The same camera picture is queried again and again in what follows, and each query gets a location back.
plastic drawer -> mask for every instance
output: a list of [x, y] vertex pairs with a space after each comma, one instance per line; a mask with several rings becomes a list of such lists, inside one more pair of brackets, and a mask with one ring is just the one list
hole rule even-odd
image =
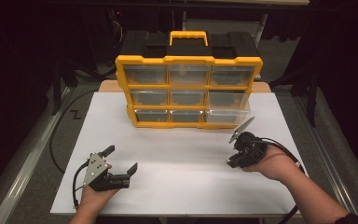
[[205, 121], [210, 124], [240, 125], [249, 114], [249, 110], [209, 110], [205, 113]]
[[209, 65], [172, 64], [168, 66], [171, 85], [206, 85]]
[[204, 105], [205, 90], [170, 90], [171, 105]]
[[132, 89], [130, 90], [134, 105], [166, 105], [167, 90]]
[[128, 84], [166, 84], [165, 65], [125, 64], [123, 65]]
[[211, 85], [247, 86], [254, 70], [254, 66], [212, 66]]
[[135, 109], [134, 110], [138, 121], [151, 121], [151, 122], [167, 122], [167, 110], [148, 110], [148, 109]]
[[200, 122], [202, 120], [201, 110], [172, 110], [172, 122]]
[[244, 109], [246, 102], [245, 91], [208, 91], [208, 107]]

black cloth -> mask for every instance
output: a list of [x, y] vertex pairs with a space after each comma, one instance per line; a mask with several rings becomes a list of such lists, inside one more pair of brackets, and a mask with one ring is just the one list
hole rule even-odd
[[358, 224], [358, 216], [349, 213], [347, 216], [340, 218], [336, 224]]

human hand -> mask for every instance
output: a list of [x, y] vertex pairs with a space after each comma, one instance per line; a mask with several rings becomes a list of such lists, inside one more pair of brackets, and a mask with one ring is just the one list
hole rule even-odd
[[274, 146], [268, 146], [266, 156], [259, 163], [243, 167], [244, 172], [259, 172], [263, 176], [284, 182], [284, 180], [301, 171], [283, 151]]
[[92, 187], [83, 188], [80, 205], [71, 223], [93, 223], [95, 218], [104, 209], [107, 202], [119, 191], [110, 189], [106, 191], [95, 191]]

yellow handle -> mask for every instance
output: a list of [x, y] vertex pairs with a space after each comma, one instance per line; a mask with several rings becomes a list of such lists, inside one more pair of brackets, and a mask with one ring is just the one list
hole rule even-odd
[[206, 32], [204, 31], [171, 31], [170, 46], [172, 45], [172, 40], [174, 38], [203, 38], [205, 46], [208, 46]]

white paper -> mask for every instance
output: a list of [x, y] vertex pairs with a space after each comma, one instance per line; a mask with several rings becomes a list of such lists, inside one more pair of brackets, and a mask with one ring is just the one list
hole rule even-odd
[[[115, 145], [106, 160], [113, 174], [138, 162], [129, 189], [122, 189], [102, 211], [120, 216], [252, 216], [287, 214], [295, 205], [281, 183], [259, 173], [232, 169], [236, 153], [228, 143], [233, 130], [152, 129], [132, 126], [124, 93], [94, 93], [88, 115], [51, 208], [73, 214], [72, 181], [91, 152]], [[273, 93], [252, 93], [255, 120], [246, 129], [286, 146], [300, 161], [292, 135]], [[79, 187], [85, 170], [78, 176]], [[77, 192], [80, 200], [81, 190]]]

